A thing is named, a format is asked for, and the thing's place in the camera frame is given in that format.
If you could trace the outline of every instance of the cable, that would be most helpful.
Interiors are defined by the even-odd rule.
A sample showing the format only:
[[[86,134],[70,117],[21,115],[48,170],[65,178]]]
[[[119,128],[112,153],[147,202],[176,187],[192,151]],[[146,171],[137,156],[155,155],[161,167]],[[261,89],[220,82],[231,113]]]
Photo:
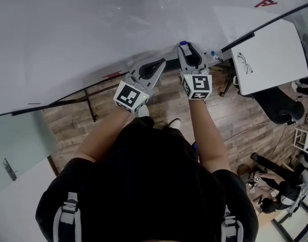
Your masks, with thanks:
[[[291,196],[291,195],[296,195],[296,196],[299,197],[300,194],[289,194],[288,196]],[[288,196],[284,197],[283,200],[280,202],[280,204],[281,204]]]
[[[272,121],[269,121],[269,122],[266,122],[266,123],[260,123],[260,124],[257,124],[257,125],[255,125],[255,126],[253,126],[253,127],[250,127],[250,128],[248,128],[248,129],[246,129],[246,130],[244,130],[244,131],[240,132],[239,134],[234,135],[233,137],[229,138],[229,139],[228,139],[228,140],[226,140],[224,143],[227,143],[229,140],[233,139],[234,137],[239,136],[239,135],[241,135],[242,133],[245,133],[246,131],[248,131],[248,130],[250,130],[250,129],[254,128],[254,127],[257,127],[257,126],[260,126],[260,125],[269,124],[269,123],[272,123]]]
[[[275,150],[276,150],[277,146],[279,145],[280,141],[282,140],[282,137],[283,137],[284,132],[285,132],[285,130],[286,130],[286,128],[287,128],[287,127],[288,127],[288,126],[286,126],[286,127],[284,128],[283,133],[282,133],[282,135],[281,135],[281,138],[280,138],[279,142],[277,143],[277,145],[275,146],[275,148],[274,148],[274,150],[273,150],[273,152],[272,152],[271,157],[273,156],[273,154],[274,154],[274,152],[275,152]]]
[[[298,99],[301,99],[301,98],[307,98],[307,99],[308,99],[308,97],[301,96],[301,95],[299,95],[297,98],[298,98]]]
[[[216,71],[216,72],[224,71],[224,70],[217,70],[217,69],[211,69],[211,68],[209,68],[209,70]]]

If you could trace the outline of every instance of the white board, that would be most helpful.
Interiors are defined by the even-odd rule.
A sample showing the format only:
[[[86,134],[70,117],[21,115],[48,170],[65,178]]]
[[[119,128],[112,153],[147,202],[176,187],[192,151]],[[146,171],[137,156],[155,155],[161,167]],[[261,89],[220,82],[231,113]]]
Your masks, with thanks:
[[[261,1],[0,0],[0,114],[47,105],[140,58],[176,58],[182,40],[218,50],[251,30],[247,9],[261,25],[308,2],[255,8]],[[225,20],[225,7],[238,17]]]

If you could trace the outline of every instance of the office chair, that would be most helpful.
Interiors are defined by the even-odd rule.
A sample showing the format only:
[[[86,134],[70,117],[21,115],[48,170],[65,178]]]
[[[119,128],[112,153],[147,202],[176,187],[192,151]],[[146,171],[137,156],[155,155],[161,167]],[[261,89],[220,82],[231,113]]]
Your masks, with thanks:
[[[295,101],[287,96],[278,87],[250,94],[270,120],[278,125],[287,123],[292,125],[303,117],[304,106],[300,101]]]

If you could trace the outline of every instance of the sneaker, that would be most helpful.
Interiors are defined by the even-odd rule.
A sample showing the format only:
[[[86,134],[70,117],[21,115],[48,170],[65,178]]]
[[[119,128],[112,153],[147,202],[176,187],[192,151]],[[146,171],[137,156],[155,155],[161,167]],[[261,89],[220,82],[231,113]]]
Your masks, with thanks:
[[[181,120],[178,118],[173,119],[168,125],[167,127],[171,127],[171,128],[175,128],[175,129],[180,129],[181,127]]]
[[[259,157],[259,155],[258,155],[256,152],[253,152],[253,153],[251,154],[251,156],[250,156],[250,158],[251,158],[252,160],[255,160],[255,161],[257,161],[258,157]]]
[[[149,116],[149,111],[146,105],[140,107],[140,109],[137,111],[137,116],[138,117]]]
[[[291,87],[296,92],[298,85],[295,82],[291,82]]]

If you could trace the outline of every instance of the black t-shirt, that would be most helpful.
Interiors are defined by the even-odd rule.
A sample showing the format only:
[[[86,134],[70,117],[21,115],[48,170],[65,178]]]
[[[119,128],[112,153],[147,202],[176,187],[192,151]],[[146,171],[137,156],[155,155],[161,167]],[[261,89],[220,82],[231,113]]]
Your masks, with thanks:
[[[49,241],[68,192],[78,193],[82,241],[219,241],[226,204],[243,224],[244,241],[258,231],[241,179],[227,170],[209,173],[184,139],[162,130],[131,135],[125,128],[104,160],[71,160],[36,211]]]
[[[292,186],[288,181],[282,181],[278,186],[278,190],[279,194],[276,196],[279,204],[278,210],[284,210],[291,206],[290,204],[285,204],[285,199],[288,198],[295,202],[299,196],[300,187]]]

